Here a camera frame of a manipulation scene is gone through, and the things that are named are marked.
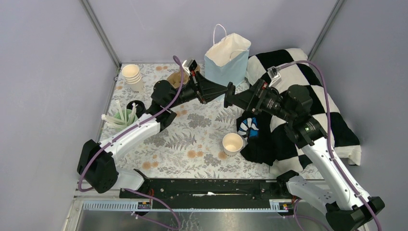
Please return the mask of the white paper cup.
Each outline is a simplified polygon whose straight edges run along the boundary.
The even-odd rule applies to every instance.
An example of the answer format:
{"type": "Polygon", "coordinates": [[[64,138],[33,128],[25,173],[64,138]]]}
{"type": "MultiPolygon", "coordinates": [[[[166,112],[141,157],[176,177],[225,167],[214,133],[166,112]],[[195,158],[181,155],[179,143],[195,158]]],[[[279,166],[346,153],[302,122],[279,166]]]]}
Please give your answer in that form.
{"type": "Polygon", "coordinates": [[[227,156],[235,156],[243,148],[243,139],[239,134],[229,133],[223,137],[222,145],[227,156]]]}

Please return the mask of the stack of black lids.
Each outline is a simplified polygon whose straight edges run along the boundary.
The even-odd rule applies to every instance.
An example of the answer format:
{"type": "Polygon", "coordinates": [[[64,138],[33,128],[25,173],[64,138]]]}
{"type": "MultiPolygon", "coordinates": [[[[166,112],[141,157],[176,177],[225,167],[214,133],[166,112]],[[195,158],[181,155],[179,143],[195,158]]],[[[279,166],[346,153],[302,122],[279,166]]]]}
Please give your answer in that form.
{"type": "Polygon", "coordinates": [[[140,118],[146,112],[145,104],[142,101],[133,100],[127,104],[126,108],[132,110],[133,104],[136,106],[136,117],[140,118]]]}

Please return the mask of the stack of white paper cups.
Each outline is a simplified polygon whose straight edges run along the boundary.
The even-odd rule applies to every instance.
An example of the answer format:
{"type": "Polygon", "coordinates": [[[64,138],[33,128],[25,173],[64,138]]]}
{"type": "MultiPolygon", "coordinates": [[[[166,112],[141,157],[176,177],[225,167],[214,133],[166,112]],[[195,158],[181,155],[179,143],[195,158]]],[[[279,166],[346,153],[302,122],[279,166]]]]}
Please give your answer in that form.
{"type": "Polygon", "coordinates": [[[136,64],[125,65],[122,68],[121,74],[133,91],[137,93],[144,92],[144,83],[141,79],[140,68],[136,64]]]}

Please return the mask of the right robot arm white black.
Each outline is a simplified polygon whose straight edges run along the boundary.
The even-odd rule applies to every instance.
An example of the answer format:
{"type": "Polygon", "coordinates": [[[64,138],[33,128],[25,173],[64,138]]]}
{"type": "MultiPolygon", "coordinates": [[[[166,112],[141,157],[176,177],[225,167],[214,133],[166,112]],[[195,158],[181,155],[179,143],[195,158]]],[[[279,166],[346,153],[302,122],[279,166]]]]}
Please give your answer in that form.
{"type": "Polygon", "coordinates": [[[285,173],[280,177],[283,181],[276,185],[278,196],[294,195],[305,200],[325,216],[335,231],[353,231],[371,220],[378,221],[384,201],[370,196],[345,167],[331,145],[329,131],[310,114],[312,102],[305,86],[292,85],[279,94],[259,79],[241,93],[236,93],[235,86],[229,83],[224,106],[235,105],[283,119],[287,137],[313,162],[331,190],[327,193],[299,175],[285,173]]]}

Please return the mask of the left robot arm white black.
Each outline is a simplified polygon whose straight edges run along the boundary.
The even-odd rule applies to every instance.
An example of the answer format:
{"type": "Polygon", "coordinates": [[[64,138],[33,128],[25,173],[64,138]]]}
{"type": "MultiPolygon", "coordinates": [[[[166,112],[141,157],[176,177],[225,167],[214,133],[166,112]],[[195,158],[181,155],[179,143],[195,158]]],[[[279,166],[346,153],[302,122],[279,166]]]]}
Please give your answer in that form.
{"type": "Polygon", "coordinates": [[[117,161],[145,139],[166,129],[177,116],[172,107],[194,99],[206,104],[229,90],[235,90],[233,83],[219,85],[198,71],[192,72],[189,82],[178,89],[167,80],[156,82],[151,106],[135,122],[101,142],[89,140],[83,145],[77,167],[80,174],[78,190],[105,193],[111,188],[121,188],[131,190],[138,198],[145,197],[149,193],[145,177],[137,170],[117,168],[117,161]]]}

